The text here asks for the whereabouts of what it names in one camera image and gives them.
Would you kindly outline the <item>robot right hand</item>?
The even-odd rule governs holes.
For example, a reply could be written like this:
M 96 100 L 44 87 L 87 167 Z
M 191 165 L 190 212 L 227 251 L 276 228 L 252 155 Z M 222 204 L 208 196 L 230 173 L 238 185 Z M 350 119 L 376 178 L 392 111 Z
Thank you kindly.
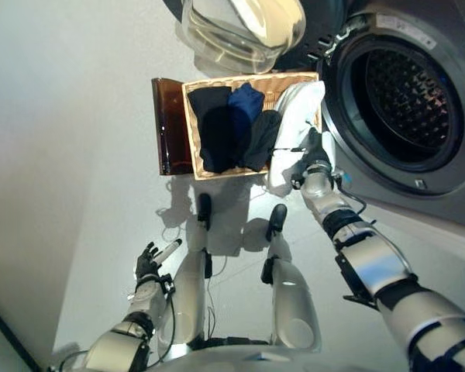
M 304 169 L 309 166 L 322 164 L 332 170 L 329 156 L 322 145 L 322 134 L 315 127 L 311 127 L 304 138 L 302 147 L 305 149 L 301 159 Z

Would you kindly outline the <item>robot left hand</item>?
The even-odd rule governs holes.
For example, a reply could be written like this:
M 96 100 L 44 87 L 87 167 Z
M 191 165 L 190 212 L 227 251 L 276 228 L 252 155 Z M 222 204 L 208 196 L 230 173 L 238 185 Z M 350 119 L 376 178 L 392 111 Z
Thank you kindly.
M 163 249 L 160 249 L 154 242 L 148 243 L 136 259 L 136 268 L 134 270 L 136 283 L 141 284 L 144 279 L 159 277 L 158 270 L 181 244 L 182 239 L 175 239 Z

